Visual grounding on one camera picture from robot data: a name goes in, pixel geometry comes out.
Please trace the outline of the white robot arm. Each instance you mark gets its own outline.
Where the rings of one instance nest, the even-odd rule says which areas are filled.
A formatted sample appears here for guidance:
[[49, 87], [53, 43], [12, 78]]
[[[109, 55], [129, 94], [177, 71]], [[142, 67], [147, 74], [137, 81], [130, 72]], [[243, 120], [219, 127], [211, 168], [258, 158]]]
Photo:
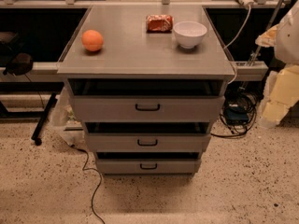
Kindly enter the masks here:
[[263, 91], [259, 124], [273, 128], [299, 101], [299, 1], [279, 24], [259, 35], [255, 43], [273, 47], [275, 58], [285, 63], [282, 70], [269, 75]]

